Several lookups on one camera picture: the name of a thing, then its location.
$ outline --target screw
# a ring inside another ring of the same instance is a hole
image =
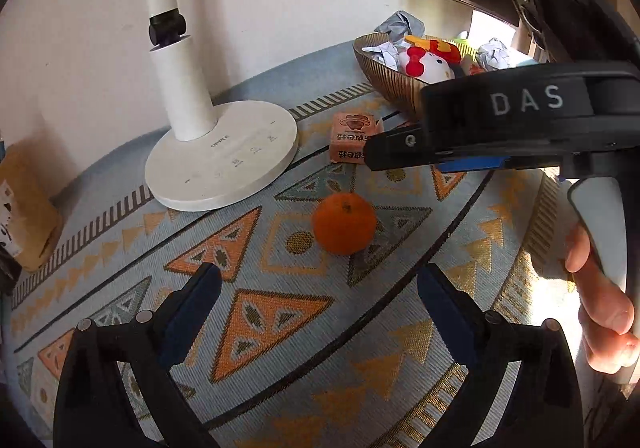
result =
[[[154,314],[151,311],[145,309],[144,311],[140,311],[138,314],[136,314],[136,322],[147,323],[153,318],[153,316]]]
[[[543,326],[553,332],[558,332],[560,330],[560,322],[553,318],[547,318],[543,323]]]
[[[502,316],[495,311],[487,311],[484,313],[484,319],[492,325],[498,325],[498,323],[502,322]]]
[[[82,318],[79,322],[78,325],[76,326],[76,328],[79,331],[86,331],[87,329],[89,329],[89,327],[91,327],[92,321],[89,318]]]

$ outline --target blue strip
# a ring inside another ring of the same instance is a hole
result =
[[[462,157],[461,159],[452,159],[451,161],[445,161],[436,165],[438,170],[442,173],[453,172],[469,172],[474,170],[495,170],[496,168],[502,168],[505,160],[509,159],[509,156],[494,157],[491,155],[478,155],[471,157]]]
[[[165,370],[187,358],[191,345],[218,300],[222,291],[222,275],[218,266],[209,264],[196,283],[166,327],[158,352],[158,363]]]
[[[427,264],[418,270],[418,296],[454,361],[469,368],[475,367],[478,353],[474,330],[466,319],[464,310],[457,306],[451,295],[439,284],[433,274],[434,270],[440,271],[440,268],[435,264]]]

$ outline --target crumpled paper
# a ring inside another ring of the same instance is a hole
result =
[[[487,71],[507,69],[509,67],[509,50],[498,38],[492,38],[478,48],[476,60]]]
[[[420,19],[416,19],[411,14],[405,11],[399,11],[391,15],[374,31],[389,35],[389,40],[391,42],[399,44],[404,40],[405,35],[423,37],[424,24]]]
[[[373,60],[390,67],[394,71],[398,70],[398,50],[391,42],[385,42],[373,48],[362,48],[362,51],[375,53],[372,56]]]

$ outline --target orange box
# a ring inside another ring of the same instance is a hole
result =
[[[365,143],[382,132],[382,120],[376,121],[371,114],[336,113],[329,141],[331,162],[363,165]]]

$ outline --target white wall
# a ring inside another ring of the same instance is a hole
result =
[[[445,0],[179,0],[216,94],[370,32],[397,9],[431,34],[468,30]],[[147,55],[145,0],[9,0],[0,14],[0,127],[31,142],[53,195],[117,146],[167,124]]]

